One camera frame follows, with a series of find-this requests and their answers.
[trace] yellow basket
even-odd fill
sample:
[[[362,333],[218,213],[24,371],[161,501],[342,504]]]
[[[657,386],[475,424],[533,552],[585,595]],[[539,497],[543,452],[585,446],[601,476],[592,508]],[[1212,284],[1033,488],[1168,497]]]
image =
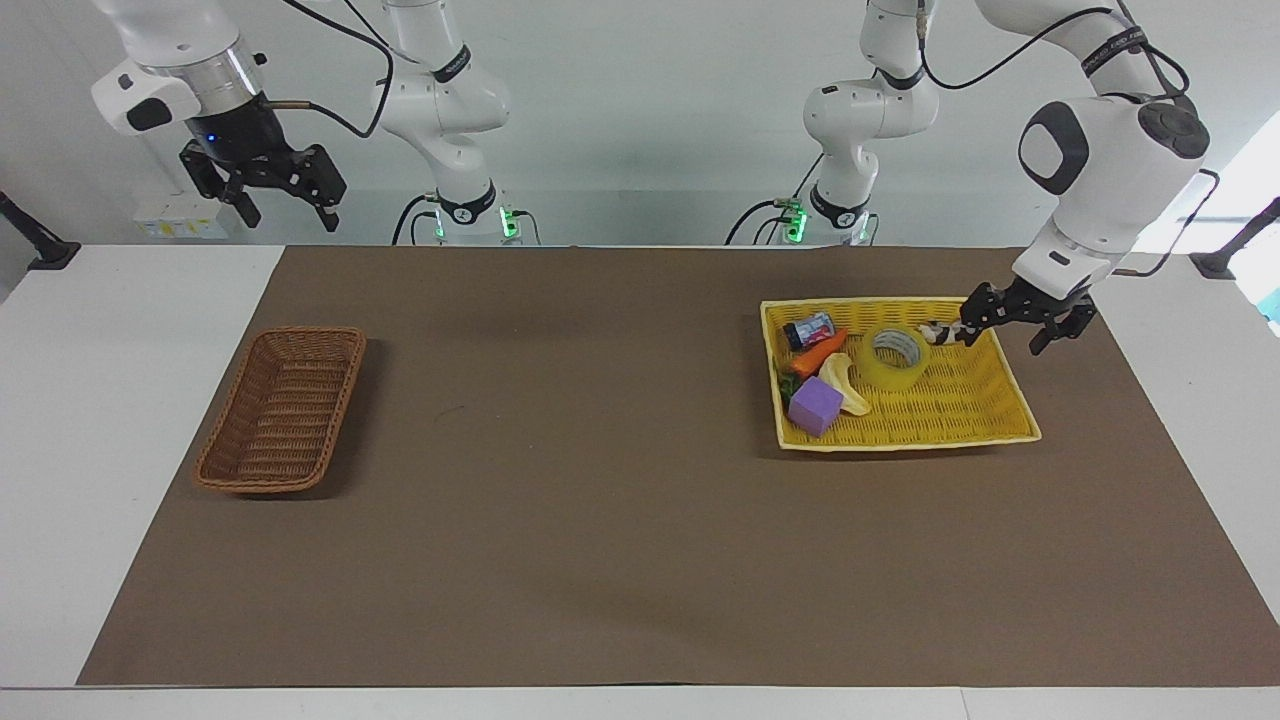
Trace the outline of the yellow basket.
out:
[[[831,314],[837,328],[849,331],[842,352],[856,357],[863,333],[881,324],[918,327],[931,320],[960,316],[957,297],[863,297],[783,300],[760,304],[764,346],[769,354],[769,380],[778,445],[809,452],[870,452],[938,450],[1012,445],[1041,439],[1039,425],[1018,387],[995,332],[986,332],[973,347],[934,347],[920,380],[905,392],[884,392],[852,377],[854,388],[872,406],[854,418],[841,413],[836,424],[815,438],[786,416],[778,389],[780,368],[795,354],[782,336],[782,325],[819,310]]]

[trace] purple foam block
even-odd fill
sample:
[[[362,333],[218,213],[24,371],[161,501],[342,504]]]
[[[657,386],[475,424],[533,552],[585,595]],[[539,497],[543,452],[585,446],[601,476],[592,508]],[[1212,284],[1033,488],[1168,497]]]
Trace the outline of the purple foam block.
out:
[[[787,418],[813,437],[822,437],[840,416],[844,400],[838,389],[818,378],[809,378],[791,398]]]

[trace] banana peel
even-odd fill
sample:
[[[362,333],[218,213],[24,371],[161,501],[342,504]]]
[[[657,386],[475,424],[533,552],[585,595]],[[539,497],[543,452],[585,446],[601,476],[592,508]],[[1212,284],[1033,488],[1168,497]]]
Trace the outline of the banana peel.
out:
[[[849,370],[854,366],[854,359],[845,352],[836,352],[822,364],[818,370],[818,379],[840,391],[845,400],[840,409],[850,415],[861,418],[872,411],[870,402],[854,389],[849,382]]]

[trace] toy carrot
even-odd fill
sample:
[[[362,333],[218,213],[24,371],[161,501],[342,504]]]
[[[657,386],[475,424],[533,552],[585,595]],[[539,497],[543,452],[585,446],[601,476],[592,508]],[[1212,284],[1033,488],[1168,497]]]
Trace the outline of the toy carrot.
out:
[[[805,380],[817,375],[818,370],[822,369],[822,364],[827,361],[827,357],[840,351],[840,346],[845,345],[845,338],[847,337],[849,331],[837,331],[836,337],[819,342],[805,351],[804,355],[792,360],[791,372]]]

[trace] small can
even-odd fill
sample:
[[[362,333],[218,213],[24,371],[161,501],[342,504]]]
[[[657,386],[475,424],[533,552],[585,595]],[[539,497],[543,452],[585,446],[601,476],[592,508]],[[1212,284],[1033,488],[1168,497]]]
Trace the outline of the small can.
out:
[[[787,338],[791,350],[799,352],[808,350],[824,340],[836,337],[836,323],[827,313],[818,313],[797,323],[782,325],[782,334]]]

